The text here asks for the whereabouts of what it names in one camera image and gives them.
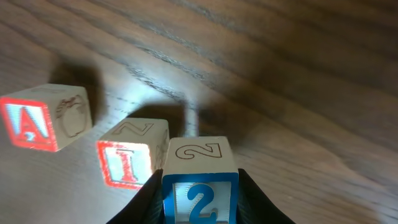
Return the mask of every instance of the alphabet block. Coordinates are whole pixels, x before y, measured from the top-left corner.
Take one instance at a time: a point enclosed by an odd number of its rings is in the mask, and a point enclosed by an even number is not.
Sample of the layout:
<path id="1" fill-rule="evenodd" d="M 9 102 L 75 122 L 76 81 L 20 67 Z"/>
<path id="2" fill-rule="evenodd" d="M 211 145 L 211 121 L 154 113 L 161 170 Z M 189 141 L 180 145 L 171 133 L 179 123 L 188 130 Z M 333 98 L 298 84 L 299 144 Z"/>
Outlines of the alphabet block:
<path id="1" fill-rule="evenodd" d="M 238 181 L 226 137 L 171 139 L 162 177 L 166 224 L 235 224 Z"/>
<path id="2" fill-rule="evenodd" d="M 106 185 L 140 189 L 155 170 L 162 168 L 168 145 L 166 120 L 122 120 L 97 141 Z"/>
<path id="3" fill-rule="evenodd" d="M 92 127 L 87 92 L 80 86 L 44 84 L 0 98 L 15 146 L 56 152 Z"/>

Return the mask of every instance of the blue border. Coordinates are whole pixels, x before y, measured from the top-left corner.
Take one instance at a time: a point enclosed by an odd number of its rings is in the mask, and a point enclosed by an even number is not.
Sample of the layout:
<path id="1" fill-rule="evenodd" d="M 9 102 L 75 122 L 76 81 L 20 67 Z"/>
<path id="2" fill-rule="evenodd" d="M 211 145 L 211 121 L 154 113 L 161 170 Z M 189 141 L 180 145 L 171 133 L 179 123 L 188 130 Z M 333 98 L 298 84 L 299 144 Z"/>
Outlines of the blue border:
<path id="1" fill-rule="evenodd" d="M 231 199 L 229 201 L 229 224 L 236 223 L 236 209 L 238 206 L 239 174 L 172 174 L 162 179 L 162 193 L 164 200 L 164 213 L 166 224 L 175 224 L 173 184 L 181 182 L 231 182 Z"/>

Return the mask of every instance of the wood grain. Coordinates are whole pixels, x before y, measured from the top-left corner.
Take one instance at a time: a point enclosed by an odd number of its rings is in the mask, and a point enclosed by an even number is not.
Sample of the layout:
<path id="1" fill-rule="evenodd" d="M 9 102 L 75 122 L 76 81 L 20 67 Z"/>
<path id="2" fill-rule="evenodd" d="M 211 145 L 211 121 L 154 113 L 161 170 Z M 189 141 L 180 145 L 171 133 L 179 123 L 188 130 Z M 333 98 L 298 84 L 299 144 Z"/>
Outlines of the wood grain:
<path id="1" fill-rule="evenodd" d="M 130 114 L 227 136 L 297 223 L 397 223 L 397 21 L 393 0 L 1 1 L 0 95 L 83 85 L 95 126 L 56 154 L 0 130 L 0 223 L 113 217 L 135 192 L 95 141 Z"/>

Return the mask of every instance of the blue number 2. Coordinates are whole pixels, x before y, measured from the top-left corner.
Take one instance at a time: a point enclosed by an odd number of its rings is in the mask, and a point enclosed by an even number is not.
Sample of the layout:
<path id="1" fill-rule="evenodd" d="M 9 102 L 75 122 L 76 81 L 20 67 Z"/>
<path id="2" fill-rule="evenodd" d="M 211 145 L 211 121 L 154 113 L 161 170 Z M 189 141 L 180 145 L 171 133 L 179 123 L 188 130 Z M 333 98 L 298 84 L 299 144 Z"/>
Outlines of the blue number 2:
<path id="1" fill-rule="evenodd" d="M 212 212 L 210 217 L 199 217 L 200 211 L 214 199 L 213 189 L 206 184 L 197 184 L 188 191 L 188 199 L 193 200 L 198 194 L 202 193 L 203 197 L 192 209 L 189 216 L 189 222 L 193 224 L 215 224 L 217 214 Z"/>

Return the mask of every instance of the apple drawing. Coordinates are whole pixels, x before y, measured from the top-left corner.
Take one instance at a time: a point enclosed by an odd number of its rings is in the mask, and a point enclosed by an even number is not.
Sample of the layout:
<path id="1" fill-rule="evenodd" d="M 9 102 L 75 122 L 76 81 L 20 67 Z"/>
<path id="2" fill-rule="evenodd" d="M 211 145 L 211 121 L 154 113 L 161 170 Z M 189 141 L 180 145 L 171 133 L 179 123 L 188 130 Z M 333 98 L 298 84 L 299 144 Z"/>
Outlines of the apple drawing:
<path id="1" fill-rule="evenodd" d="M 69 138 L 78 136 L 86 129 L 87 112 L 86 103 L 80 95 L 62 100 L 56 111 L 60 129 Z"/>

